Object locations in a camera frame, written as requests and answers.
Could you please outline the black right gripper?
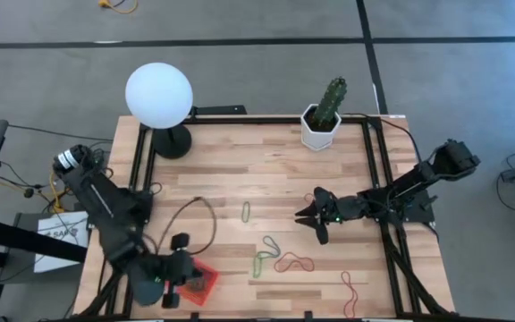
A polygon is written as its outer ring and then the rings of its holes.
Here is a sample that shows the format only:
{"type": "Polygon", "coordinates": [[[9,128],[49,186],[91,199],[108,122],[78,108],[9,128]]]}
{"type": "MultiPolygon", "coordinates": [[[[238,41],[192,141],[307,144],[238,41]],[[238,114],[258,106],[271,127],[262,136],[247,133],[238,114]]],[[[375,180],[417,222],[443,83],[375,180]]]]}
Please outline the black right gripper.
{"type": "Polygon", "coordinates": [[[321,187],[314,189],[314,197],[314,202],[295,213],[295,216],[306,217],[300,217],[295,222],[300,225],[315,226],[317,239],[321,245],[328,243],[326,227],[330,223],[342,224],[360,219],[367,210],[364,199],[357,196],[337,198],[332,192],[321,187]]]}

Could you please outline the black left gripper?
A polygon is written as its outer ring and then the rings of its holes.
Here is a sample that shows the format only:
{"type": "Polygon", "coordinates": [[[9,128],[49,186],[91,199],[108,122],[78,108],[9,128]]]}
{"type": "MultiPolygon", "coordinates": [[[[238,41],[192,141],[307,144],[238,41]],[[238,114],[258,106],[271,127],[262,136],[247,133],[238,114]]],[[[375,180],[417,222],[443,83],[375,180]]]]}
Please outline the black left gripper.
{"type": "Polygon", "coordinates": [[[172,254],[167,257],[165,280],[167,291],[163,296],[162,307],[165,309],[176,309],[179,306],[180,295],[176,288],[185,284],[190,278],[191,283],[201,283],[204,280],[204,268],[193,264],[193,259],[187,247],[190,243],[190,236],[187,233],[178,233],[171,239],[172,254]]]}

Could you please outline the red plastic mesh bin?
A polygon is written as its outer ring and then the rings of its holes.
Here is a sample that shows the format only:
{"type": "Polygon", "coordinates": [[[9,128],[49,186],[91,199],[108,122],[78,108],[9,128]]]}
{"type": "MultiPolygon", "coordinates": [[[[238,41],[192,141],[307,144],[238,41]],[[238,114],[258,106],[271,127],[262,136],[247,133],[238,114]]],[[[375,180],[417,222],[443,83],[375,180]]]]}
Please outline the red plastic mesh bin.
{"type": "Polygon", "coordinates": [[[219,273],[199,259],[195,258],[194,264],[195,263],[200,264],[204,268],[204,280],[201,283],[191,283],[189,279],[184,285],[178,287],[177,292],[182,298],[202,307],[206,304],[214,290],[219,273]]]}

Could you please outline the white hexagonal plant pot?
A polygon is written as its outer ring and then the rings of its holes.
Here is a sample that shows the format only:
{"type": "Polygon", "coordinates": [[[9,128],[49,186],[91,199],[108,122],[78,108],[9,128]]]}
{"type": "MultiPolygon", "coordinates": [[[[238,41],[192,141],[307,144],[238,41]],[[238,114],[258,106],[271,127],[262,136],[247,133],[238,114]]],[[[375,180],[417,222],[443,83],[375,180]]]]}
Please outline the white hexagonal plant pot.
{"type": "Polygon", "coordinates": [[[331,126],[330,131],[313,131],[307,122],[307,114],[312,112],[316,107],[317,104],[310,104],[300,117],[301,142],[307,148],[319,151],[333,144],[333,138],[342,123],[342,118],[335,112],[334,125],[331,126]]]}

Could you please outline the green cactus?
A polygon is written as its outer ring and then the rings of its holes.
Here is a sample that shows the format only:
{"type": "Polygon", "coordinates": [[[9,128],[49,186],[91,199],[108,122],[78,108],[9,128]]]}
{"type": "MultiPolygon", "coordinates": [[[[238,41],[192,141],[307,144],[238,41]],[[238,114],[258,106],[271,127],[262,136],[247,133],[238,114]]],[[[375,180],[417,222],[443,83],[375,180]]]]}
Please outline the green cactus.
{"type": "Polygon", "coordinates": [[[347,83],[343,77],[331,80],[312,116],[312,121],[317,127],[323,127],[326,123],[330,123],[333,120],[346,93],[347,83]]]}

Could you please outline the white paper sign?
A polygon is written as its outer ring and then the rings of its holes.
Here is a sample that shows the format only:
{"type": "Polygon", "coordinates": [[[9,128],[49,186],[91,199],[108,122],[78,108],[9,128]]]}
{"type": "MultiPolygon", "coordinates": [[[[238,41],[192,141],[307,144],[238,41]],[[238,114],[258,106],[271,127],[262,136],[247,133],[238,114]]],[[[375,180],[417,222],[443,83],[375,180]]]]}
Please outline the white paper sign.
{"type": "MultiPolygon", "coordinates": [[[[84,211],[54,214],[38,221],[37,232],[63,242],[87,248],[89,246],[88,214],[84,211]]],[[[45,273],[78,265],[77,261],[36,254],[33,272],[45,273]]]]}

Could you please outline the black power adapter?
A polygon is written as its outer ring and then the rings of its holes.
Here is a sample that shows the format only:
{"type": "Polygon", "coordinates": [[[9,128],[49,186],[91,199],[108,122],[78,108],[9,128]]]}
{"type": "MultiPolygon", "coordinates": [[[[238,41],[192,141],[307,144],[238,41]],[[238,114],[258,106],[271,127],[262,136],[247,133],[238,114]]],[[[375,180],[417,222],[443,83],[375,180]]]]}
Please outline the black power adapter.
{"type": "Polygon", "coordinates": [[[91,150],[89,153],[89,163],[92,166],[93,169],[96,170],[104,170],[106,163],[105,163],[105,151],[101,148],[91,150]]]}

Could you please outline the black stand beam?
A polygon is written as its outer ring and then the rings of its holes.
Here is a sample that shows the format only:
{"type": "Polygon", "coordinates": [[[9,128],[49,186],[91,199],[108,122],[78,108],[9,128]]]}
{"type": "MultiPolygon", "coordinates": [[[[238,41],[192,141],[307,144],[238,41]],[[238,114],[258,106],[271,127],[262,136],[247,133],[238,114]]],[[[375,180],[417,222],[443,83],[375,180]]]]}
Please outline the black stand beam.
{"type": "MultiPolygon", "coordinates": [[[[86,258],[87,249],[71,244],[66,241],[53,239],[52,237],[27,231],[17,226],[21,220],[18,214],[15,225],[6,225],[0,222],[0,246],[8,249],[26,250],[50,257],[69,259],[76,262],[83,262],[86,258]]],[[[0,252],[0,273],[7,264],[9,255],[7,252],[0,252]]]]}

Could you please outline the white globe lamp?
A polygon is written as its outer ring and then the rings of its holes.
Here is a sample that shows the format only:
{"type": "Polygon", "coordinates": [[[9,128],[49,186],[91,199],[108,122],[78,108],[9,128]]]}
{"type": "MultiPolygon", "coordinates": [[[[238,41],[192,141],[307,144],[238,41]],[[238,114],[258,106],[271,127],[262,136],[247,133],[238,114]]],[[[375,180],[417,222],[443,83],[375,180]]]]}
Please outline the white globe lamp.
{"type": "Polygon", "coordinates": [[[166,63],[140,66],[128,78],[124,97],[131,114],[152,130],[160,157],[177,159],[190,151],[192,137],[182,122],[193,107],[193,90],[179,69],[166,63]]]}

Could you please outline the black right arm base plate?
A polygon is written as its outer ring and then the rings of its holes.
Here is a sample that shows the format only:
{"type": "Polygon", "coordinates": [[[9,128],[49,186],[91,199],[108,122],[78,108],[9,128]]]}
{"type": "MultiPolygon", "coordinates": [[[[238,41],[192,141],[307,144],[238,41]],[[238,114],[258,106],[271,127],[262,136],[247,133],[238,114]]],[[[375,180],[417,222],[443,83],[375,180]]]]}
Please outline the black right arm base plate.
{"type": "Polygon", "coordinates": [[[389,224],[428,224],[435,220],[432,203],[437,197],[431,197],[427,190],[396,196],[385,189],[372,189],[362,191],[358,196],[367,203],[367,217],[383,219],[389,224]]]}

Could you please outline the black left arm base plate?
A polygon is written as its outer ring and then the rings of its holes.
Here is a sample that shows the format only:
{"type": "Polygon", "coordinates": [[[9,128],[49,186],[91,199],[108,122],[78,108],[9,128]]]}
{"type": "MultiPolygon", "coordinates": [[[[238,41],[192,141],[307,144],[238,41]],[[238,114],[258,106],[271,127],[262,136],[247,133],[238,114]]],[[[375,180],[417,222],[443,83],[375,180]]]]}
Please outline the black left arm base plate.
{"type": "Polygon", "coordinates": [[[122,214],[114,214],[110,215],[106,212],[100,213],[98,215],[90,215],[88,219],[88,224],[91,226],[96,226],[98,221],[109,221],[116,222],[120,225],[128,225],[128,226],[138,226],[138,225],[146,225],[150,220],[149,212],[135,212],[135,213],[122,213],[122,214]]]}

